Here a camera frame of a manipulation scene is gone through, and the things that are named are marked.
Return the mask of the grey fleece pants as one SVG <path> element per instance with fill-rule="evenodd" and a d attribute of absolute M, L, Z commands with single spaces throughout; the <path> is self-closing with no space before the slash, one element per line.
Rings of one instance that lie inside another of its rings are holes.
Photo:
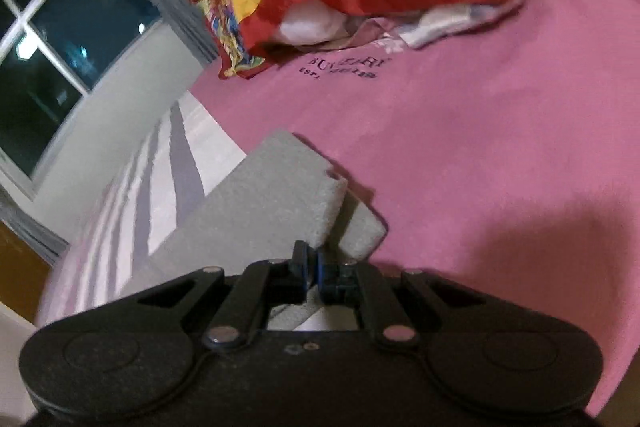
<path fill-rule="evenodd" d="M 362 261 L 386 226 L 326 158 L 291 133 L 250 152 L 134 271 L 121 294 L 211 265 L 229 275 L 256 261 L 288 259 L 298 241 L 326 246 L 337 260 Z"/>

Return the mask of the pink striped bed blanket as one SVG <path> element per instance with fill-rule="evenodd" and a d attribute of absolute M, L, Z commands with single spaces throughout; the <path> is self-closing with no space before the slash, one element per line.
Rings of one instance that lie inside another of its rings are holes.
<path fill-rule="evenodd" d="M 585 329 L 599 413 L 639 348 L 639 0 L 528 0 L 496 26 L 258 76 L 206 70 L 107 185 L 37 322 L 103 305 L 266 136 L 292 132 L 385 222 L 372 261 Z"/>

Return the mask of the brown wooden door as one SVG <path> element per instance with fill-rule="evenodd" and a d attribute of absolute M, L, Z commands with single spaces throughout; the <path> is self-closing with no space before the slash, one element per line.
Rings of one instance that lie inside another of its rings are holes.
<path fill-rule="evenodd" d="M 0 291 L 1 301 L 23 319 L 34 324 L 40 299 L 51 267 L 1 223 Z"/>

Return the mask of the white framed window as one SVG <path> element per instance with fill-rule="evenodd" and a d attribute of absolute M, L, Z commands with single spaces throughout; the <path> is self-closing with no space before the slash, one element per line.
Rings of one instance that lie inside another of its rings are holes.
<path fill-rule="evenodd" d="M 1 155 L 32 179 L 76 106 L 160 19 L 148 0 L 1 0 Z"/>

